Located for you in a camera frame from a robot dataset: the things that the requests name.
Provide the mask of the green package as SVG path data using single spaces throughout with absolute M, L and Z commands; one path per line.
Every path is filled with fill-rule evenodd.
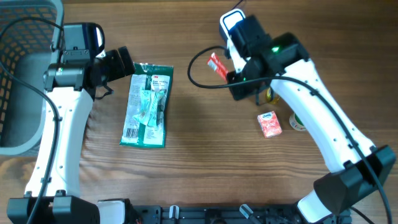
M 174 74 L 173 66 L 135 64 L 136 71 L 131 76 L 126 117 L 120 145 L 146 148 L 163 148 L 165 146 L 165 114 L 169 102 Z M 157 128 L 145 126 L 137 122 L 133 116 L 140 110 L 140 89 L 165 90 L 165 96 L 160 102 Z

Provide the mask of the light teal sachet pack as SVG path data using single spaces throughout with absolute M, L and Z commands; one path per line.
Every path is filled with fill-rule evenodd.
M 140 89 L 140 110 L 133 118 L 148 127 L 157 128 L 158 114 L 160 113 L 159 105 L 165 96 L 165 90 L 153 91 Z

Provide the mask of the green lid jar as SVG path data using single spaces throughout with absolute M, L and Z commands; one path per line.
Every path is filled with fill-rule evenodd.
M 305 126 L 303 125 L 303 123 L 301 122 L 301 120 L 299 119 L 299 117 L 293 113 L 290 117 L 289 117 L 289 124 L 291 125 L 291 127 L 293 129 L 295 129 L 296 131 L 306 131 L 307 129 L 305 128 Z

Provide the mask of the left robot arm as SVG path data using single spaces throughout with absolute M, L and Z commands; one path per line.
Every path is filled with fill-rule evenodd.
M 125 47 L 105 51 L 99 24 L 56 25 L 54 34 L 59 46 L 38 91 L 45 102 L 39 154 L 24 195 L 8 201 L 7 216 L 13 223 L 99 223 L 103 216 L 124 223 L 127 200 L 95 204 L 80 197 L 79 163 L 96 89 L 133 74 L 134 62 Z

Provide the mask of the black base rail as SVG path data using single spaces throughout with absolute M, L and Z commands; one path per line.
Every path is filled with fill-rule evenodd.
M 295 204 L 239 207 L 129 206 L 126 223 L 132 224 L 284 224 L 306 223 Z

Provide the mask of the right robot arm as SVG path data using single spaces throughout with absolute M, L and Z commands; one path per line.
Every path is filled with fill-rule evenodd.
M 317 144 L 329 170 L 301 199 L 306 222 L 338 215 L 381 191 L 396 156 L 376 147 L 349 120 L 321 81 L 315 64 L 291 33 L 266 34 L 254 16 L 236 11 L 220 20 L 231 56 L 239 63 L 237 82 L 249 89 L 269 85 L 294 111 Z

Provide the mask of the dark grey mesh basket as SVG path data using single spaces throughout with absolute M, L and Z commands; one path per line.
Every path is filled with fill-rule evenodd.
M 46 101 L 16 77 L 44 90 L 45 71 L 60 60 L 61 0 L 1 1 L 1 155 L 37 156 Z

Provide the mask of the red white tube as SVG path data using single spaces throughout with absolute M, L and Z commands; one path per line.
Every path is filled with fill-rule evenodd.
M 210 55 L 207 65 L 214 70 L 224 81 L 227 82 L 228 69 L 214 52 Z

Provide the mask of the small yellow bottle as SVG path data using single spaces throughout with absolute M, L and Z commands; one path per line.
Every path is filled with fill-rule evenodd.
M 265 100 L 266 103 L 275 105 L 279 102 L 280 96 L 270 87 L 266 91 Z

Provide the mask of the white barcode scanner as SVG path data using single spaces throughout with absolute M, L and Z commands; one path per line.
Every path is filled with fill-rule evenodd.
M 229 39 L 228 32 L 238 23 L 245 19 L 246 16 L 241 9 L 233 9 L 220 17 L 219 33 L 225 43 Z

